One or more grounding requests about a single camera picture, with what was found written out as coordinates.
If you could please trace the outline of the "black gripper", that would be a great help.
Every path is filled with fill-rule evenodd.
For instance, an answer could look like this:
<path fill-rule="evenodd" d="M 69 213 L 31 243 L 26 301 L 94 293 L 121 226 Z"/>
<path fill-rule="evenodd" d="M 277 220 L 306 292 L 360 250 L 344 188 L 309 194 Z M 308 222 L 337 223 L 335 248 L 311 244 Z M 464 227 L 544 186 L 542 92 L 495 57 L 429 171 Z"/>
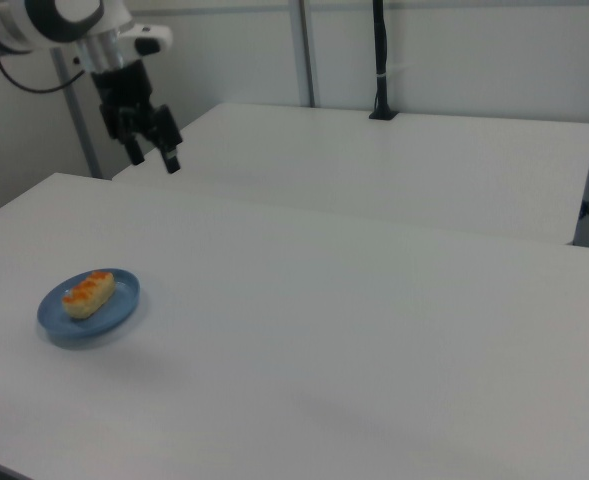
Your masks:
<path fill-rule="evenodd" d="M 183 139 L 167 105 L 154 111 L 150 102 L 152 86 L 143 61 L 136 60 L 122 69 L 92 73 L 91 79 L 100 98 L 99 110 L 108 135 L 123 143 L 131 164 L 140 165 L 145 160 L 136 134 L 150 142 L 157 136 L 156 146 L 167 172 L 178 172 L 181 166 L 177 148 Z"/>

